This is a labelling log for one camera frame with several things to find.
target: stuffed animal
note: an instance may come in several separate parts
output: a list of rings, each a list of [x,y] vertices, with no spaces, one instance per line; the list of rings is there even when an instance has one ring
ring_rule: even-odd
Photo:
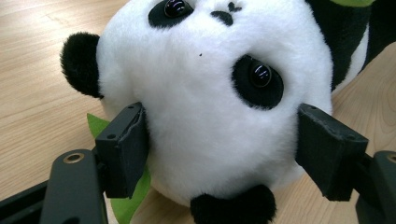
[[[301,103],[331,113],[396,40],[393,0],[132,0],[103,33],[71,35],[62,67],[109,118],[146,109],[152,187],[196,223],[265,223],[298,178]]]

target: wooden table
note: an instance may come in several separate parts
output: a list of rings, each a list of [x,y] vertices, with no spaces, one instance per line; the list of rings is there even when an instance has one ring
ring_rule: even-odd
[[[126,0],[2,0],[0,3],[0,200],[49,178],[66,151],[92,148],[86,114],[99,101],[74,91],[59,63],[72,33],[101,34]],[[333,97],[334,116],[371,140],[368,153],[396,149],[396,45]],[[306,175],[276,192],[275,223],[357,223],[355,202],[330,203]],[[135,223],[192,223],[187,208],[149,193]]]

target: green leaf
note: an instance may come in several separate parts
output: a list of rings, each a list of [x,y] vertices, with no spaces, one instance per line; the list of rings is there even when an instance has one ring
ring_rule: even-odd
[[[132,199],[110,200],[114,215],[120,224],[129,224],[131,222],[134,212],[149,192],[150,182],[151,177],[149,175],[149,169],[146,167],[142,177],[137,182]]]
[[[90,127],[91,134],[96,138],[102,130],[107,127],[110,121],[99,119],[95,115],[87,114],[88,126]]]
[[[344,7],[368,7],[374,0],[331,0],[332,2]]]
[[[102,130],[110,123],[105,119],[99,119],[95,115],[87,114],[88,126],[90,127],[91,134],[96,138]],[[134,212],[143,202],[149,192],[151,177],[149,169],[146,167],[142,177],[137,182],[134,194],[131,199],[110,199],[113,208],[114,216],[120,224],[129,224]]]

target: panda eye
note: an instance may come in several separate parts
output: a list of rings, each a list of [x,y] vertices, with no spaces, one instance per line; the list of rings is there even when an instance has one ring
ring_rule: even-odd
[[[283,80],[272,67],[248,55],[233,66],[233,84],[243,102],[251,107],[272,109],[283,97]]]
[[[169,0],[164,9],[165,15],[169,18],[175,18],[191,11],[191,7],[183,0]]]
[[[271,82],[272,69],[265,64],[255,62],[251,65],[250,82],[257,88],[264,88]]]
[[[186,19],[193,12],[183,0],[164,0],[148,14],[148,23],[154,28],[170,28]]]

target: panda face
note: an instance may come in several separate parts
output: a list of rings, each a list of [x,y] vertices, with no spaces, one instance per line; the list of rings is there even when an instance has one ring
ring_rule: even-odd
[[[97,62],[105,111],[142,102],[152,185],[184,205],[295,178],[299,104],[331,110],[331,54],[305,0],[131,1]]]

